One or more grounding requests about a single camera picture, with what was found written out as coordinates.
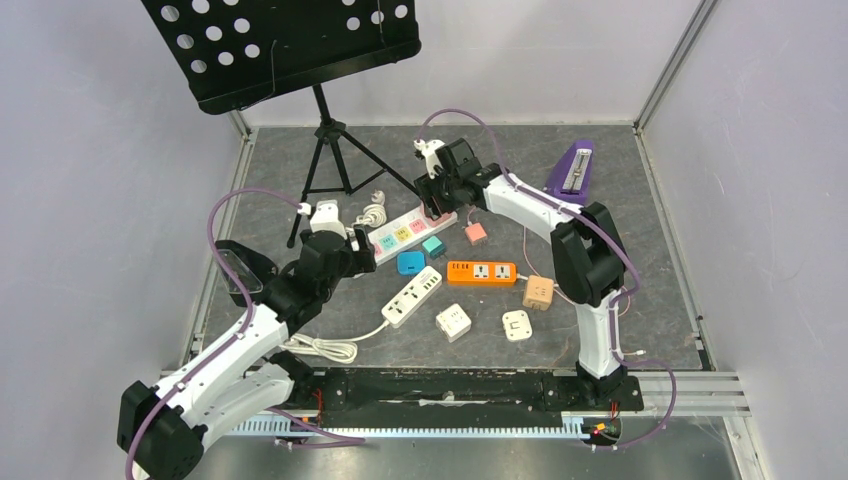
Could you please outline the teal charger cube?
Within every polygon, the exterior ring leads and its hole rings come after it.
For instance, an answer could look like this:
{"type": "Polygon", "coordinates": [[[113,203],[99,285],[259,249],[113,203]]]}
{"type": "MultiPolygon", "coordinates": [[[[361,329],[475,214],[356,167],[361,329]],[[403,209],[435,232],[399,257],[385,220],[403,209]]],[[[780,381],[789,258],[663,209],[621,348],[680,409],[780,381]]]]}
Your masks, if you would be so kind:
{"type": "Polygon", "coordinates": [[[446,253],[446,245],[436,235],[433,235],[421,243],[422,248],[431,259],[436,259],[446,253]]]}

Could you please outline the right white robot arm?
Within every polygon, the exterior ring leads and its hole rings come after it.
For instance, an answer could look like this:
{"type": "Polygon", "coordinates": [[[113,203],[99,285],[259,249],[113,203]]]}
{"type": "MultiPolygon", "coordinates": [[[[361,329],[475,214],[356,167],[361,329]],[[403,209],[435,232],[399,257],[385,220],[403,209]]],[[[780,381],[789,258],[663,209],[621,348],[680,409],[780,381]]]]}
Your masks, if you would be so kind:
{"type": "Polygon", "coordinates": [[[617,331],[625,252],[609,210],[558,200],[497,164],[484,166],[464,139],[413,145],[426,167],[414,185],[430,217],[476,206],[548,241],[555,282],[578,317],[578,396],[591,408],[606,406],[627,376],[617,331]]]}

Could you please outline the white cube socket adapter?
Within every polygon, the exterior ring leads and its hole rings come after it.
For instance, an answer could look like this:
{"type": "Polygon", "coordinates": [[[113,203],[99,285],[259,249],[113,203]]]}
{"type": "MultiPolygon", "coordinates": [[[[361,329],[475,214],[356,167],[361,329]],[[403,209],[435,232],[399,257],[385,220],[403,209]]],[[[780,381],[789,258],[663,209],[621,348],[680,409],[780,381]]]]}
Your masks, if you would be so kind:
{"type": "Polygon", "coordinates": [[[458,303],[454,303],[436,316],[436,324],[453,343],[470,330],[472,320],[458,303]]]}

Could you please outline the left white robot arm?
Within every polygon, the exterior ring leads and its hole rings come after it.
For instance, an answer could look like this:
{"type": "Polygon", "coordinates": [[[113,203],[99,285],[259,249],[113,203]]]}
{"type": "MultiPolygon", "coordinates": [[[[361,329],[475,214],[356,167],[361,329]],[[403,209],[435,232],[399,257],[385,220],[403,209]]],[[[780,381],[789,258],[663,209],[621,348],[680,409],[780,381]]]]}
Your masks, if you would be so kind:
{"type": "Polygon", "coordinates": [[[361,227],[312,228],[301,237],[299,257],[284,267],[237,242],[214,241],[215,260],[245,311],[174,373],[123,392],[117,443],[126,454],[126,478],[140,467],[152,479],[183,479],[244,420],[283,402],[301,408],[311,401],[308,367],[291,352],[243,374],[317,317],[341,280],[373,272],[376,261],[361,227]]]}

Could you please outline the white multicolour power strip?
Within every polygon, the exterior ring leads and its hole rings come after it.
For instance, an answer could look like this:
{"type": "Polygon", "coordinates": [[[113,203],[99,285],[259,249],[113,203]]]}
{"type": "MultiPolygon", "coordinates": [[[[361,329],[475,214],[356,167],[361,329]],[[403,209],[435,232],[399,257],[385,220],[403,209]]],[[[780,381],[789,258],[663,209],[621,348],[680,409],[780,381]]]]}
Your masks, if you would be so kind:
{"type": "Polygon", "coordinates": [[[412,249],[427,238],[456,224],[457,221],[450,225],[442,224],[432,227],[430,218],[425,215],[423,204],[419,204],[407,213],[387,221],[368,234],[369,240],[375,247],[377,264],[381,265],[400,252],[412,249]]]}

